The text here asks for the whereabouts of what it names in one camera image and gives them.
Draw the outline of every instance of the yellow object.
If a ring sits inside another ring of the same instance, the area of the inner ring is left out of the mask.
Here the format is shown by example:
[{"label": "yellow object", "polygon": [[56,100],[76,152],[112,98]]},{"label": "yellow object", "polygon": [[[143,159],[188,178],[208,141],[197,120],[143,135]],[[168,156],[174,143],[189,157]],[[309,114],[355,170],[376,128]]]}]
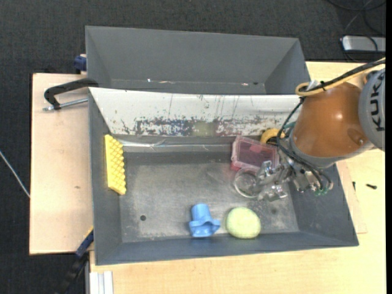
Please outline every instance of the yellow object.
[{"label": "yellow object", "polygon": [[123,144],[111,135],[105,135],[108,187],[120,195],[126,193]]},{"label": "yellow object", "polygon": [[268,129],[265,130],[264,133],[262,133],[262,137],[260,139],[260,141],[264,144],[267,144],[268,140],[273,138],[273,137],[277,137],[277,134],[279,133],[279,129]]},{"label": "yellow object", "polygon": [[253,210],[236,207],[227,215],[226,229],[236,238],[255,238],[262,230],[262,225]]}]

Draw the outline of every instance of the black cable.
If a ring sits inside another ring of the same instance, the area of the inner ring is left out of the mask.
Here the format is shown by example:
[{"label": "black cable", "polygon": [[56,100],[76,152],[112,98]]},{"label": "black cable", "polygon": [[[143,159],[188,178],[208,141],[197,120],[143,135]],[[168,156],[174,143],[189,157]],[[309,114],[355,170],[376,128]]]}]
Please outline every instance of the black cable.
[{"label": "black cable", "polygon": [[303,165],[304,167],[306,167],[317,178],[317,181],[319,182],[321,189],[325,189],[327,187],[324,186],[324,183],[323,183],[320,175],[322,175],[327,180],[328,188],[329,188],[330,184],[332,184],[332,181],[331,181],[331,179],[330,179],[330,177],[328,175],[326,175],[320,169],[314,167],[309,162],[307,162],[304,159],[302,159],[299,156],[297,156],[293,151],[289,151],[287,148],[283,147],[283,145],[281,144],[280,136],[281,136],[281,134],[282,134],[282,132],[284,130],[284,127],[286,126],[286,124],[288,123],[290,118],[293,116],[293,114],[297,111],[297,109],[303,104],[303,102],[304,102],[304,98],[302,97],[300,102],[295,106],[295,108],[287,116],[287,118],[284,121],[282,127],[280,128],[279,132],[277,133],[276,144],[279,147],[279,149],[281,149],[283,151],[283,153],[286,154],[286,156],[288,156],[289,158],[293,159],[295,162],[297,162],[297,163]]},{"label": "black cable", "polygon": [[370,11],[370,10],[378,9],[379,7],[381,7],[384,4],[386,4],[386,0],[384,0],[383,2],[381,2],[380,4],[378,4],[378,5],[374,6],[374,7],[363,9],[363,6],[360,7],[360,8],[353,8],[353,7],[346,7],[346,6],[343,6],[341,4],[338,4],[338,3],[334,2],[333,0],[326,0],[326,1],[329,2],[330,4],[332,4],[335,7],[338,7],[338,8],[343,9],[343,10],[348,10],[348,11]]},{"label": "black cable", "polygon": [[350,76],[352,76],[352,75],[354,75],[354,74],[356,74],[356,73],[358,73],[358,72],[362,72],[362,71],[368,70],[368,69],[370,69],[370,68],[372,68],[372,67],[375,67],[375,66],[379,66],[379,65],[381,65],[381,64],[384,64],[385,61],[386,61],[386,59],[382,59],[382,60],[379,60],[379,61],[372,61],[372,62],[363,64],[362,66],[358,66],[358,67],[356,67],[356,68],[354,68],[354,69],[352,69],[352,70],[346,72],[345,74],[342,74],[341,76],[336,77],[336,78],[334,78],[334,79],[332,79],[332,80],[323,81],[323,82],[321,82],[320,85],[317,85],[316,87],[314,87],[314,88],[312,88],[312,89],[310,89],[310,90],[308,90],[308,91],[311,92],[311,91],[314,91],[314,90],[316,90],[316,89],[320,89],[320,88],[324,88],[324,87],[326,87],[326,86],[332,85],[333,83],[336,83],[337,81],[340,81],[340,80],[342,80],[343,78],[350,77]]},{"label": "black cable", "polygon": [[[335,1],[333,1],[333,0],[326,0],[326,1],[329,2],[330,4],[332,4],[333,6],[337,7],[337,8],[340,8],[340,9],[343,9],[343,10],[348,10],[348,11],[356,11],[356,12],[358,12],[358,13],[349,21],[349,23],[348,23],[347,26],[345,27],[345,29],[344,29],[344,35],[349,34],[349,27],[352,25],[352,23],[353,23],[359,16],[361,16],[361,18],[363,19],[365,25],[366,25],[369,29],[371,29],[372,31],[376,32],[376,33],[377,33],[378,35],[380,35],[380,36],[383,36],[383,37],[385,36],[385,34],[383,34],[382,31],[376,29],[375,27],[373,27],[373,25],[371,25],[371,24],[369,23],[368,18],[367,18],[367,12],[368,12],[368,11],[371,11],[371,10],[378,9],[378,8],[381,7],[381,6],[384,6],[384,5],[386,4],[386,0],[383,0],[382,2],[380,2],[379,4],[377,4],[377,5],[373,6],[373,7],[368,7],[368,5],[369,5],[369,4],[372,4],[372,3],[373,3],[374,1],[376,1],[376,0],[368,0],[367,2],[366,2],[366,0],[362,0],[362,1],[361,1],[361,2],[362,2],[362,6],[361,6],[360,8],[357,8],[357,7],[347,7],[347,6],[344,6],[344,5],[342,5],[342,4],[338,4],[337,2],[335,2]],[[379,52],[379,48],[378,48],[378,46],[377,46],[377,43],[376,43],[375,40],[374,40],[371,36],[369,36],[368,34],[362,34],[361,36],[368,38],[368,39],[375,45],[374,55],[372,56],[373,59],[375,59],[375,58],[377,57],[377,53]],[[346,59],[349,59],[349,60],[354,61],[354,62],[363,62],[363,61],[364,61],[363,59],[362,59],[362,60],[357,60],[357,59],[353,58],[353,56],[351,56],[350,54],[348,54],[346,51],[344,51],[344,56],[346,57]]]}]

